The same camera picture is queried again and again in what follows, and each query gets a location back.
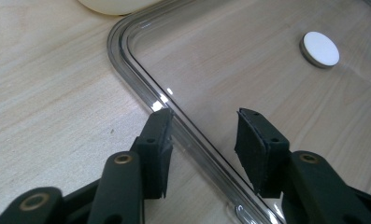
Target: round white lid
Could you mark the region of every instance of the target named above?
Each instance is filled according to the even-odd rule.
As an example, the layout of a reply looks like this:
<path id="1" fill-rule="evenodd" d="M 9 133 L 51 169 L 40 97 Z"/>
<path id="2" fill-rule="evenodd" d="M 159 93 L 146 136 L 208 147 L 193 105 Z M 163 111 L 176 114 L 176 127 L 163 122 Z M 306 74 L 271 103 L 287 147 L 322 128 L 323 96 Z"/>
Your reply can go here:
<path id="1" fill-rule="evenodd" d="M 306 53 L 317 63 L 334 66 L 339 62 L 339 51 L 334 42 L 318 32 L 309 32 L 304 36 Z"/>

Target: white bottle cap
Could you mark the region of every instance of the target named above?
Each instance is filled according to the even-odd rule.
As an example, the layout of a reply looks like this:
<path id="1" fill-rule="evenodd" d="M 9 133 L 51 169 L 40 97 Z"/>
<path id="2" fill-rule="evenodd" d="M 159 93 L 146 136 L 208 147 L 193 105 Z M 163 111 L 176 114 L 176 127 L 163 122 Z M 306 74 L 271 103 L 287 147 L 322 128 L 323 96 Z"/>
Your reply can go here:
<path id="1" fill-rule="evenodd" d="M 318 32 L 309 32 L 301 40 L 301 50 L 308 61 L 318 67 L 332 67 L 339 62 L 334 42 Z"/>

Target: transparent plastic edge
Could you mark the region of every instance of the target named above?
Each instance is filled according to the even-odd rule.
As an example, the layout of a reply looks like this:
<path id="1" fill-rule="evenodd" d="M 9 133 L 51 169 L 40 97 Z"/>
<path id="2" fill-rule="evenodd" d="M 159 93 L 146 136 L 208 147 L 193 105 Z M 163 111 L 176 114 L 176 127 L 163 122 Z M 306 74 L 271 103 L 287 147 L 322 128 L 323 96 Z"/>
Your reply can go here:
<path id="1" fill-rule="evenodd" d="M 285 223 L 282 217 L 272 212 L 255 196 L 247 182 L 234 170 L 228 161 L 197 130 L 178 106 L 165 94 L 132 55 L 129 36 L 139 32 L 146 24 L 151 25 L 167 10 L 191 4 L 187 1 L 163 1 L 155 6 L 132 14 L 119 21 L 109 33 L 107 53 L 118 75 L 136 92 L 150 111 L 171 108 L 173 137 L 204 170 L 205 175 L 232 202 L 235 214 L 242 223 Z"/>

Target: light wood surface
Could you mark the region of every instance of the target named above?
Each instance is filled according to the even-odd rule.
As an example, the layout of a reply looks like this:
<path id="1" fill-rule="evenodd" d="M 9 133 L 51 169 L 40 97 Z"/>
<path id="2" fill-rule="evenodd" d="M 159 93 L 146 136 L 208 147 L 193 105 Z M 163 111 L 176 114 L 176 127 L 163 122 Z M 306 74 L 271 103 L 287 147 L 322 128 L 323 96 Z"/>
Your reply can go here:
<path id="1" fill-rule="evenodd" d="M 116 76 L 106 41 L 121 17 L 78 1 L 0 1 L 0 213 L 29 189 L 66 195 L 128 150 L 149 110 Z M 167 198 L 147 223 L 237 223 L 186 153 L 175 150 Z"/>
<path id="2" fill-rule="evenodd" d="M 322 155 L 371 194 L 371 6 L 204 1 L 178 14 L 140 37 L 136 57 L 239 173 L 247 179 L 234 152 L 236 111 L 246 107 L 264 114 L 292 151 Z M 338 65 L 320 69 L 303 58 L 299 42 L 310 31 L 333 39 Z"/>

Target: clear plastic container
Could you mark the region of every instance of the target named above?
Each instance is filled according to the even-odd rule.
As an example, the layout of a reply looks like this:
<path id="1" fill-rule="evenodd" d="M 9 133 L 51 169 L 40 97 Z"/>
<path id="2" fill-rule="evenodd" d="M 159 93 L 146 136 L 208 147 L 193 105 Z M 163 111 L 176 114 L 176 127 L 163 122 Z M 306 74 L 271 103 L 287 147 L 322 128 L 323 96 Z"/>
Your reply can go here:
<path id="1" fill-rule="evenodd" d="M 337 65 L 302 56 L 311 31 L 334 41 Z M 322 155 L 371 194 L 371 1 L 163 1 L 116 24 L 107 49 L 151 110 L 175 111 L 176 141 L 242 222 L 285 220 L 279 200 L 254 195 L 235 154 L 239 107 L 264 114 L 292 151 Z"/>

